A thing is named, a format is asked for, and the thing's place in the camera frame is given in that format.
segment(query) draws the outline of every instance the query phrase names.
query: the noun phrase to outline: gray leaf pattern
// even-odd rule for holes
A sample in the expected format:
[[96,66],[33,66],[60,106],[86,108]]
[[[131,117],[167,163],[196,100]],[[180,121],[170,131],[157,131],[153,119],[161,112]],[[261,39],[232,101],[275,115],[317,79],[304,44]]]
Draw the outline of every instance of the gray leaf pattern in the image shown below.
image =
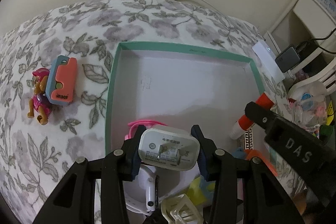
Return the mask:
[[[0,192],[14,214],[31,224],[78,155],[90,160],[104,155],[107,88],[119,42],[188,43],[251,56],[276,102],[273,111],[291,119],[283,85],[276,85],[253,55],[251,47],[259,39],[250,23],[171,0],[73,3],[0,37]],[[78,61],[77,94],[72,104],[55,107],[48,125],[41,126],[27,118],[32,71],[50,68],[60,54]],[[91,147],[97,147],[93,154]],[[277,160],[280,182],[288,190],[293,171]],[[94,219],[101,221],[99,208]]]
[[31,159],[33,160],[34,164],[38,168],[41,168],[41,160],[40,160],[39,150],[37,149],[37,146],[34,143],[32,137],[30,136],[29,133],[28,133],[28,147],[29,147],[29,153],[31,155]]

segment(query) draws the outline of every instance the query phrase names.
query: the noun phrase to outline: white headphones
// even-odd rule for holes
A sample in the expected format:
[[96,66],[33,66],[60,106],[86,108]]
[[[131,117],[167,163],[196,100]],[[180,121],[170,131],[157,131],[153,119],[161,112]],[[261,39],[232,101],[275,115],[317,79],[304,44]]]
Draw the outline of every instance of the white headphones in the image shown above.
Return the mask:
[[155,174],[146,165],[140,165],[140,172],[144,172],[147,175],[147,179],[144,184],[146,187],[146,203],[140,202],[131,198],[126,192],[125,201],[126,208],[137,214],[151,215],[155,211]]

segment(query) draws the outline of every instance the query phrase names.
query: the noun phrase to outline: pink toy figure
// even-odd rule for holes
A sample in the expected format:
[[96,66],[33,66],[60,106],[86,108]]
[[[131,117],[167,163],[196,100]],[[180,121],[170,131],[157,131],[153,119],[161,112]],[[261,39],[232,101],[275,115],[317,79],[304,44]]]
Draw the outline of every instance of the pink toy figure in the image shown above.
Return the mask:
[[127,135],[125,135],[125,140],[133,138],[138,126],[141,125],[141,124],[144,125],[147,129],[151,128],[155,124],[160,124],[162,126],[167,126],[163,122],[158,122],[158,121],[154,121],[154,120],[146,120],[146,119],[130,122],[130,123],[127,124],[128,127],[130,127],[130,129],[129,129],[129,133]]
[[31,86],[34,88],[34,95],[32,99],[29,100],[28,118],[34,118],[35,109],[40,113],[37,117],[38,122],[44,126],[48,123],[48,117],[52,107],[47,97],[44,96],[49,70],[46,68],[39,68],[38,70],[33,71],[33,75],[35,76],[35,80],[32,81]]
[[325,117],[327,112],[326,112],[326,108],[323,107],[323,106],[318,106],[316,109],[315,109],[315,115],[317,117]]

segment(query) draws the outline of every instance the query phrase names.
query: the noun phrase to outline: pink strap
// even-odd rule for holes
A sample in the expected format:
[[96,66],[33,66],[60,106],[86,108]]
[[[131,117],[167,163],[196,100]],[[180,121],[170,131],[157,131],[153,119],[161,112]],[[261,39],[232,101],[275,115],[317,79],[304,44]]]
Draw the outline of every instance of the pink strap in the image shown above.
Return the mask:
[[146,119],[136,120],[134,122],[130,122],[127,124],[130,127],[130,129],[129,129],[129,133],[125,135],[125,140],[133,138],[138,126],[141,124],[143,124],[146,128],[151,128],[155,124],[167,126],[165,123],[154,121],[154,120],[146,120]]

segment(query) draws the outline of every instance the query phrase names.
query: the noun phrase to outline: black cable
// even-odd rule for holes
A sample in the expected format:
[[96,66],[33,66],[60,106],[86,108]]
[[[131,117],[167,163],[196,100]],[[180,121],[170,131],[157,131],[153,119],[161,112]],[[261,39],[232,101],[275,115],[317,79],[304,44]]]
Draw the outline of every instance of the black cable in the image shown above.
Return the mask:
[[334,115],[335,113],[336,113],[336,110],[334,111],[333,114],[330,114],[330,115],[328,115],[327,117],[331,117],[331,116]]
[[[307,41],[303,41],[301,42],[298,46],[295,47],[295,49],[297,50],[299,47],[301,47],[304,43],[310,43],[310,42],[313,42],[313,41],[321,41],[321,40],[326,40],[328,39],[329,37],[331,37],[333,35],[333,33],[336,32],[336,28],[333,29],[331,31],[331,33],[327,36],[327,37],[323,37],[323,38],[312,38],[312,39],[309,39]],[[317,45],[318,48],[322,49],[323,51],[327,52],[327,53],[330,53],[330,54],[336,54],[336,52],[331,52],[323,47],[321,47],[320,45]]]

